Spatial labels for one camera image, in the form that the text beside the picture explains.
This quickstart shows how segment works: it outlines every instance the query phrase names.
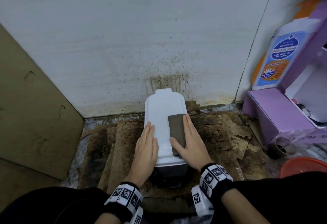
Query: person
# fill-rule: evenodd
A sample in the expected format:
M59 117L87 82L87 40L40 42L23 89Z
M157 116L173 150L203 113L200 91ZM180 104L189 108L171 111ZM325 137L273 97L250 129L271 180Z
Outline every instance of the person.
M213 163L189 115L183 117L183 124L186 147L183 148L174 138L170 139L171 145L192 168L201 173L202 182L206 173L221 179L211 179L209 188L215 183L210 193L202 187L215 210L211 223L326 222L326 173L308 172L284 179L233 182L222 166ZM97 188L38 189L7 206L0 214L0 223L129 222L138 210L137 200L142 200L139 188L149 178L157 162L159 147L157 139L153 138L154 131L155 127L147 123L137 141L130 172L111 196ZM121 197L129 191L135 199L132 194L128 194L127 200ZM120 202L115 193L119 193Z

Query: hand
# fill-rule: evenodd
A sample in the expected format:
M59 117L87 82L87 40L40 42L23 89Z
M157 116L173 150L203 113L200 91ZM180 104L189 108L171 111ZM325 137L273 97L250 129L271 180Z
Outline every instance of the hand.
M154 125L148 122L141 137L137 140L134 159L128 176L124 181L132 182L139 188L153 172L158 159L158 140L153 139Z
M212 163L212 159L189 115L183 116L183 124L186 147L183 148L175 138L170 138L170 143L192 168L201 171L203 166Z

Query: brown cloth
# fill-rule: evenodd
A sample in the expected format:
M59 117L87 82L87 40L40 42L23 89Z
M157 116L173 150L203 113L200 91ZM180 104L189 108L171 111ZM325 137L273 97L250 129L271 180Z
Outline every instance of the brown cloth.
M185 146L186 146L184 125L183 125L183 116L184 115L185 114L178 114L178 115L170 115L168 117L170 137L175 138L183 148L185 148ZM173 150L173 155L175 157L179 156L176 149L173 147L171 147L171 148Z

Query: red bowl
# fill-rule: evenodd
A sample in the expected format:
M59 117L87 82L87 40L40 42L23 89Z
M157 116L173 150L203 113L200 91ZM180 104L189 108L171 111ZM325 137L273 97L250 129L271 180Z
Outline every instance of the red bowl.
M296 157L286 161L280 171L280 178L308 171L327 172L327 163L310 157Z

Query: white wall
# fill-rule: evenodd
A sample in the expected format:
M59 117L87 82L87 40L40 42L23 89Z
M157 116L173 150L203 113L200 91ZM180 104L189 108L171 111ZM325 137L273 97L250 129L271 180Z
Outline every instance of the white wall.
M299 10L299 8L295 6L301 1L303 0L268 1L244 69L235 99L236 102L242 101L246 91L251 89L253 71L262 55L266 52L276 28L292 22L294 14Z
M231 103L267 2L0 0L0 22L90 117L143 111L165 87Z

